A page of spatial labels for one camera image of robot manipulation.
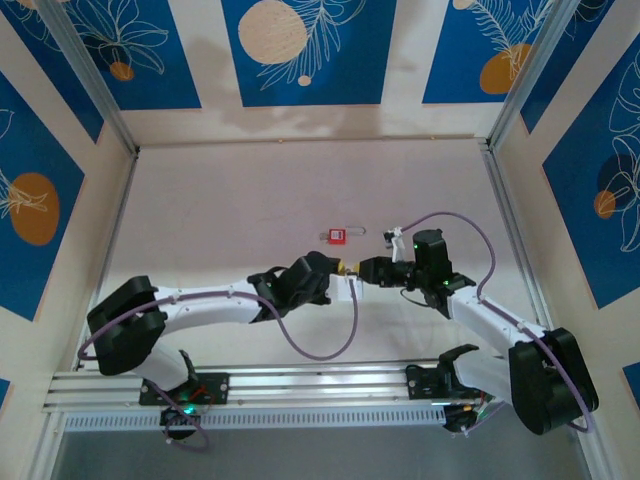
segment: white floor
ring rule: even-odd
[[[141,274],[159,286],[216,286],[288,266],[310,250],[347,263],[388,255],[383,231],[436,210],[466,214],[486,230],[499,262],[486,292],[533,319],[475,140],[144,149],[102,297]],[[319,240],[320,232],[345,225],[368,233],[344,247]],[[469,226],[442,218],[424,228],[444,230],[456,270],[477,281],[484,276],[489,255]],[[356,339],[336,361],[433,358],[462,343],[480,343],[438,313],[406,302],[396,289],[366,287],[360,311]],[[305,306],[285,322],[300,346],[326,355],[348,337],[352,306]],[[275,322],[201,327],[166,341],[196,365],[306,361]]]

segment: beige circle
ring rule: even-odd
[[[476,0],[453,0],[453,8],[456,10],[466,10],[474,3],[476,3]]]
[[[279,0],[262,0],[252,6],[240,19],[238,35],[247,55],[268,65],[288,62],[307,44],[302,18]]]
[[[16,0],[20,5],[23,5],[31,10],[35,10],[36,6],[33,4],[33,0]],[[58,0],[58,3],[65,3],[70,0]]]

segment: red component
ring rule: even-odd
[[[346,228],[329,229],[329,245],[345,245],[347,243]]]

